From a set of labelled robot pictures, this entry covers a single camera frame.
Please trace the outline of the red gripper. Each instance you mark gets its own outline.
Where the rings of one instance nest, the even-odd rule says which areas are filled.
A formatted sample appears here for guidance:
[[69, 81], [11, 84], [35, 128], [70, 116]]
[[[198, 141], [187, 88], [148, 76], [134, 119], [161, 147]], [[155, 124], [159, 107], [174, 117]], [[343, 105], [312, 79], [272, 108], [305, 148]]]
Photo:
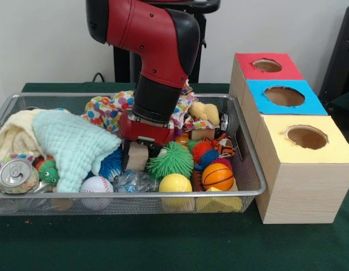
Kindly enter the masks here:
[[135, 116], [132, 110], [123, 111], [120, 117], [120, 134], [124, 140], [122, 151], [122, 170], [125, 171], [129, 162], [131, 141], [147, 141], [155, 143], [148, 146], [148, 157], [155, 158], [159, 155], [162, 145], [168, 144], [174, 137], [175, 129], [171, 123], [161, 125], [151, 123]]

